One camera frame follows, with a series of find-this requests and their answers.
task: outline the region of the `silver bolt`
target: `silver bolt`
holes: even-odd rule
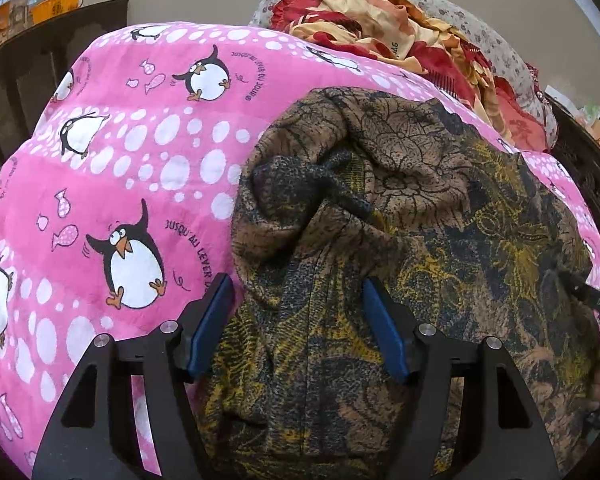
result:
[[[170,334],[178,329],[178,322],[174,320],[165,321],[160,325],[160,332],[163,334]]]
[[[422,335],[434,335],[436,333],[436,327],[434,327],[431,323],[422,323],[418,330]]]
[[[93,344],[98,348],[108,345],[109,341],[111,341],[111,338],[107,334],[98,334],[93,338]]]
[[[502,348],[502,341],[500,341],[497,337],[490,335],[487,338],[487,346],[489,348],[493,348],[494,350],[500,350]]]

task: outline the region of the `orange basket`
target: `orange basket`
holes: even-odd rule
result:
[[[82,5],[82,0],[45,0],[31,9],[33,24],[44,22]]]

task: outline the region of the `penguin print bedsheet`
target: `penguin print bedsheet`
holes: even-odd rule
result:
[[[217,272],[234,277],[239,301],[230,223],[240,167],[273,120],[327,86],[437,98],[495,149],[522,156],[574,213],[600,289],[600,236],[564,168],[519,155],[423,78],[271,30],[127,27],[76,60],[0,168],[0,444],[25,473],[96,334],[149,332]],[[134,397],[142,456],[156,470],[141,384]]]

